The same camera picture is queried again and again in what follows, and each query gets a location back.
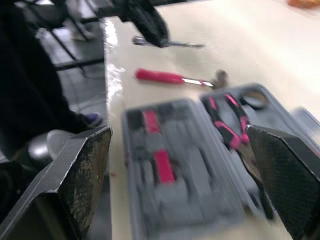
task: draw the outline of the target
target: chair leg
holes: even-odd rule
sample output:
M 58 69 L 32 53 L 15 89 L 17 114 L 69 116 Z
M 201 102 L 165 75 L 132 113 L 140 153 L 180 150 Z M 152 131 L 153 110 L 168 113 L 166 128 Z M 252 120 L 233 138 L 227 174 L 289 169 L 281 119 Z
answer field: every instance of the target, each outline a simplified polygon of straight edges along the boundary
M 70 50 L 66 47 L 66 45 L 60 40 L 60 38 L 51 30 L 48 29 L 49 33 L 53 36 L 53 38 L 59 43 L 59 45 L 65 50 L 65 52 L 69 55 L 70 58 L 74 61 L 75 65 L 81 69 L 83 74 L 86 74 L 84 68 L 78 64 L 78 59 L 70 52 Z
M 74 20 L 74 18 L 71 17 L 69 14 L 67 14 L 67 18 L 71 20 L 72 24 L 75 26 L 76 30 L 80 33 L 81 37 L 83 37 L 83 39 L 88 42 L 89 39 L 87 38 L 85 33 L 82 31 L 81 27 L 79 27 L 78 23 Z
M 72 58 L 72 60 L 74 60 L 75 63 L 78 62 L 78 59 L 70 52 L 70 50 L 66 47 L 66 45 L 60 40 L 60 38 L 53 32 L 53 30 L 48 27 L 47 22 L 40 16 L 40 14 L 30 5 L 27 5 L 28 8 L 30 9 L 31 12 L 33 12 L 33 14 L 39 19 L 39 21 L 41 21 L 42 25 L 44 26 L 45 29 L 47 29 L 51 35 L 53 36 L 53 38 L 59 43 L 59 45 L 65 50 L 65 52 L 69 55 L 70 58 Z M 83 73 L 85 73 L 86 71 L 83 69 L 83 67 L 78 65 L 78 68 L 81 69 L 81 71 Z

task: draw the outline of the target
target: screwdriver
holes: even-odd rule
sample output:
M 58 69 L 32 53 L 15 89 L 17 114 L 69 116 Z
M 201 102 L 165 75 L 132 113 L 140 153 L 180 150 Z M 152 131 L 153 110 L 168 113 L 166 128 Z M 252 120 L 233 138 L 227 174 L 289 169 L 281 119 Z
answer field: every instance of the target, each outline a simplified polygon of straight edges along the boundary
M 212 89 L 223 88 L 227 84 L 227 73 L 223 70 L 217 71 L 216 73 L 217 80 L 213 82 L 204 81 L 201 79 L 188 78 L 176 73 L 163 72 L 163 71 L 151 71 L 143 68 L 138 68 L 136 70 L 135 77 L 139 81 L 153 81 L 153 82 L 176 84 L 176 85 L 189 83 L 189 84 L 207 86 Z
M 132 43 L 134 45 L 140 45 L 140 46 L 153 46 L 151 43 L 147 42 L 141 36 L 134 36 L 132 38 Z M 205 48 L 206 47 L 206 45 L 204 44 L 188 43 L 188 42 L 182 42 L 182 41 L 169 41 L 166 45 L 167 47 L 176 46 L 176 47 L 185 47 L 185 48 Z

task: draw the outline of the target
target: chair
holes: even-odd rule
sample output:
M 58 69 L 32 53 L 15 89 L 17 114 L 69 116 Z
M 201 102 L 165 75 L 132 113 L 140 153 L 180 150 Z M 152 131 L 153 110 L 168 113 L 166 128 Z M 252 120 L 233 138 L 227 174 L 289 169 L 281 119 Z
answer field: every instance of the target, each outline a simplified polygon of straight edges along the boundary
M 97 59 L 90 60 L 78 60 L 68 49 L 68 47 L 61 41 L 61 39 L 54 33 L 54 29 L 63 28 L 64 21 L 66 19 L 70 19 L 80 35 L 86 41 L 88 41 L 88 38 L 83 33 L 77 22 L 69 15 L 66 0 L 51 0 L 53 5 L 39 5 L 37 4 L 38 1 L 39 0 L 22 0 L 21 2 L 25 3 L 26 5 L 26 7 L 24 7 L 22 10 L 26 21 L 32 30 L 37 32 L 40 28 L 46 29 L 72 59 L 72 62 L 57 65 L 57 71 L 78 67 L 85 72 L 83 69 L 84 66 L 104 62 L 104 57 L 98 57 Z

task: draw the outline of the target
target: pliers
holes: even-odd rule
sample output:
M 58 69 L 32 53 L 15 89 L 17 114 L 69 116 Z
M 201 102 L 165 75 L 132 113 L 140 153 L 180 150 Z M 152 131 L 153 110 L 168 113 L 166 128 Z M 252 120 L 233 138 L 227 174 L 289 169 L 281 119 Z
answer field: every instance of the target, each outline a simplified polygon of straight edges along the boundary
M 207 112 L 209 113 L 213 125 L 219 130 L 223 137 L 225 146 L 228 149 L 238 150 L 241 144 L 248 144 L 249 137 L 246 133 L 246 126 L 250 124 L 249 118 L 238 101 L 229 93 L 224 95 L 225 101 L 231 107 L 232 111 L 237 116 L 240 127 L 241 135 L 236 134 L 229 126 L 227 126 L 219 115 L 218 105 L 213 97 L 209 97 L 204 103 Z
M 212 118 L 213 125 L 219 130 L 223 137 L 225 146 L 230 150 L 236 150 L 239 154 L 243 164 L 247 169 L 250 169 L 252 166 L 246 163 L 256 163 L 255 156 L 252 153 L 251 146 L 249 145 L 250 139 L 246 133 L 246 127 L 249 122 L 249 118 L 241 107 L 240 103 L 229 93 L 224 95 L 225 101 L 231 107 L 232 111 L 237 116 L 240 127 L 241 135 L 236 134 L 230 127 L 228 127 L 221 119 L 219 115 L 218 105 L 213 97 L 209 97 L 207 101 L 204 102 L 204 106 Z M 265 216 L 269 220 L 273 220 L 275 215 L 274 211 L 266 197 L 266 193 L 262 184 L 253 177 L 253 180 L 256 182 L 257 187 L 260 189 L 260 200 L 265 213 Z

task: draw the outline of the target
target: gray plastic tool case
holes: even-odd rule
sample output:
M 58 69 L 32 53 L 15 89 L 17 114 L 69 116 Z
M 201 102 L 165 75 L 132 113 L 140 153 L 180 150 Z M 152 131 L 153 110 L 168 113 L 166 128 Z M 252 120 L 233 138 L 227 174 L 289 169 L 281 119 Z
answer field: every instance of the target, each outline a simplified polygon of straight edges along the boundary
M 268 99 L 264 109 L 243 106 L 251 124 L 297 135 L 318 146 L 298 122 L 263 86 L 225 88 L 205 94 L 214 97 L 222 120 L 240 134 L 239 122 L 224 94 L 238 99 L 258 90 Z M 160 133 L 146 134 L 143 111 L 153 110 Z M 128 162 L 128 191 L 133 240 L 188 240 L 244 220 L 244 208 L 258 217 L 264 212 L 259 189 L 240 157 L 229 151 L 204 106 L 190 99 L 127 110 L 122 118 Z M 153 152 L 166 149 L 174 165 L 175 182 L 156 184 Z

